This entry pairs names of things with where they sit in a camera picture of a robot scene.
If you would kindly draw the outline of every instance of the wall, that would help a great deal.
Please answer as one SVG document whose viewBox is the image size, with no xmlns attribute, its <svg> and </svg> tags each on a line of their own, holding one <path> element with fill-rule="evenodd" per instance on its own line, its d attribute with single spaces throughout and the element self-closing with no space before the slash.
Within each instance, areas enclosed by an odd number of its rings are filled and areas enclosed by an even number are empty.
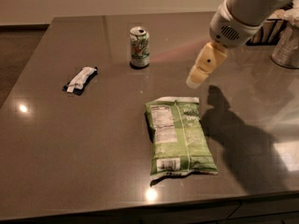
<svg viewBox="0 0 299 224">
<path fill-rule="evenodd" d="M 50 23 L 53 17 L 215 11 L 223 0 L 0 0 L 0 25 Z"/>
</svg>

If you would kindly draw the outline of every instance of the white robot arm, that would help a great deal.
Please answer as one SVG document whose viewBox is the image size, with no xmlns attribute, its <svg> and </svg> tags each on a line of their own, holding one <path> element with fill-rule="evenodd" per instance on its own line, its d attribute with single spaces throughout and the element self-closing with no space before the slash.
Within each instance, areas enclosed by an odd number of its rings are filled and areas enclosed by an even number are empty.
<svg viewBox="0 0 299 224">
<path fill-rule="evenodd" d="M 187 79 L 197 88 L 227 57 L 226 50 L 244 45 L 276 10 L 292 0 L 224 0 L 210 23 L 213 42 L 204 46 Z"/>
</svg>

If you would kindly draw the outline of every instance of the green bag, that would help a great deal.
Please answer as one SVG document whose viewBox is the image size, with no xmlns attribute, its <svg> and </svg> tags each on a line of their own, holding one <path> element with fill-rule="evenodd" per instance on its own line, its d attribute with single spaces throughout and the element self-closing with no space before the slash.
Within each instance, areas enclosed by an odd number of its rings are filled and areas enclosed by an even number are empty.
<svg viewBox="0 0 299 224">
<path fill-rule="evenodd" d="M 146 103 L 153 180 L 192 172 L 218 173 L 199 123 L 198 107 L 195 97 L 163 97 Z"/>
</svg>

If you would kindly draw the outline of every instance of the white label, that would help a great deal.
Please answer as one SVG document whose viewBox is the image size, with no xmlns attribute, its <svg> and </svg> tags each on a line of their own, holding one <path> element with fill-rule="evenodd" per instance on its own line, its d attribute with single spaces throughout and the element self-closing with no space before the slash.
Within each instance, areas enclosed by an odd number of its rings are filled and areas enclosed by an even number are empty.
<svg viewBox="0 0 299 224">
<path fill-rule="evenodd" d="M 180 158 L 157 160 L 157 171 L 174 171 L 180 168 Z"/>
<path fill-rule="evenodd" d="M 177 134 L 170 106 L 152 105 L 150 108 L 153 127 L 156 130 L 156 144 L 177 142 Z"/>
</svg>

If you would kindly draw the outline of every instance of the tin can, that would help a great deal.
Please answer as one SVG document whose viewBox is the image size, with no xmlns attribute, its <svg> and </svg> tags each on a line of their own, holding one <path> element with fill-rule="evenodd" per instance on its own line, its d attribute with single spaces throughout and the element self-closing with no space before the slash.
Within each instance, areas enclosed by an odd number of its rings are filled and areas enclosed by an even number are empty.
<svg viewBox="0 0 299 224">
<path fill-rule="evenodd" d="M 144 68 L 150 64 L 150 34 L 145 27 L 136 26 L 130 31 L 131 61 L 133 68 Z"/>
</svg>

